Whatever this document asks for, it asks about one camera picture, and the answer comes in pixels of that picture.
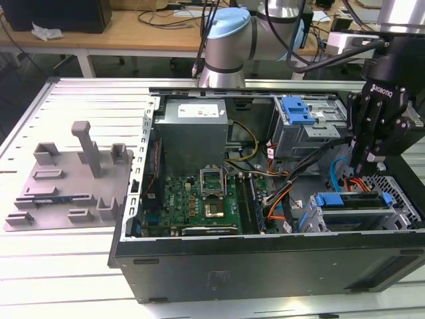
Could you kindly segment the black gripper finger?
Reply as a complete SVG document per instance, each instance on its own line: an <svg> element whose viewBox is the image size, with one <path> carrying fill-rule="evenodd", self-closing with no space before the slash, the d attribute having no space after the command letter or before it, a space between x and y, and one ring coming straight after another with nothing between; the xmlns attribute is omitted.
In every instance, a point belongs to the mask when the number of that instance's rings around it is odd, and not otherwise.
<svg viewBox="0 0 425 319"><path fill-rule="evenodd" d="M363 133L363 111L362 97L359 93L351 92L347 97L347 129L351 133L349 146L351 155L349 165L355 173L362 172L362 133Z"/></svg>
<svg viewBox="0 0 425 319"><path fill-rule="evenodd" d="M368 145L363 173L374 173L378 163L404 153L419 140L419 126L407 118L397 118L392 126L379 129L378 133Z"/></svg>

